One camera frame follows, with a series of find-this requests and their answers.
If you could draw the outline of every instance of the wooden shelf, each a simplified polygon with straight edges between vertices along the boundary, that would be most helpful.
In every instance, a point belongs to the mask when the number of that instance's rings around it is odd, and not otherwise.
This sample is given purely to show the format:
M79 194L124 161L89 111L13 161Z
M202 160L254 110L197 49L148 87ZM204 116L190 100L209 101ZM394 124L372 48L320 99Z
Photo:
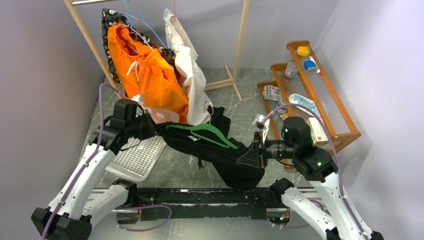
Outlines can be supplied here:
M300 46L309 47L311 56L314 58L316 65L321 70L321 75L315 71L306 72L303 63L309 60L308 57L299 56L296 49ZM331 83L324 67L321 65L319 59L311 48L309 41L291 41L287 44L287 49L293 57L293 62L296 63L299 73L295 78L288 78L285 75L287 63L277 63L271 66L274 74L275 81L261 82L257 85L259 92L262 93L264 85L278 86L281 95L286 103L289 102L289 95L300 94L313 100L321 114L322 121L328 129L331 140L334 143L336 152L339 152L355 139L361 136L361 133L356 128L348 111L340 100L333 84ZM263 101L267 113L271 111L266 100ZM290 116L298 116L307 119L310 116L298 109L297 107L288 107ZM280 139L280 134L276 129L276 125L271 118L271 128L274 133L275 139Z

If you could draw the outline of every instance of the red string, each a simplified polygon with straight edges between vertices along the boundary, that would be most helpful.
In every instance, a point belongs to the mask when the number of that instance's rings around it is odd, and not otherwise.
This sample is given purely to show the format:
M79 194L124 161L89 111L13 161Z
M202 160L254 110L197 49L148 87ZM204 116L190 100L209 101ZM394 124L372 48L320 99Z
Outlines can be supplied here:
M177 18L177 12L176 12L175 5L176 5L175 0L173 0L173 19L175 20L176 28L178 29L178 34L181 37L182 45L185 46L183 35L181 34L180 24L178 24L178 22L177 22L178 18Z

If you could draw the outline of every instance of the yellow cap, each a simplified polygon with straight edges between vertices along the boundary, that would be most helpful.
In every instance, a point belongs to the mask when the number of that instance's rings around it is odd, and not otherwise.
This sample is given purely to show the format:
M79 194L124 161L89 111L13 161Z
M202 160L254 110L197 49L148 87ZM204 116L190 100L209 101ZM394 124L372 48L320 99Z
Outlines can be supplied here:
M309 47L307 46L300 46L297 48L297 54L300 56L309 56L310 52L309 52Z

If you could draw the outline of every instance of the white drawstring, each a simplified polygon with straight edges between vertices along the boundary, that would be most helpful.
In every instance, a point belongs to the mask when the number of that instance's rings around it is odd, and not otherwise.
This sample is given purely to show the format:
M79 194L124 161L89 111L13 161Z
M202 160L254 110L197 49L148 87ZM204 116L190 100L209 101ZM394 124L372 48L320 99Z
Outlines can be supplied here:
M140 63L137 60L135 60L134 62L131 63L131 65L129 66L129 69L128 69L128 72L126 73L126 75L127 76L130 75L130 72L131 72L131 70L133 70L134 66L135 66L135 77L137 77L137 82L140 82L139 71L137 70L137 67L140 67L141 68L142 66L140 66Z

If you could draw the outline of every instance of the orange garment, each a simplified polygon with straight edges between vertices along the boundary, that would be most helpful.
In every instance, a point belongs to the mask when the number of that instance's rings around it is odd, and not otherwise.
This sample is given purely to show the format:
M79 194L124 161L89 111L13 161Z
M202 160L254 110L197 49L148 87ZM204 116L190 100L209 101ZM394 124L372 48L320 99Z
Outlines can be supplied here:
M128 97L142 94L146 107L174 111L179 123L186 124L189 100L177 82L174 68L158 49L134 41L128 28L120 24L108 29L107 38L116 74Z

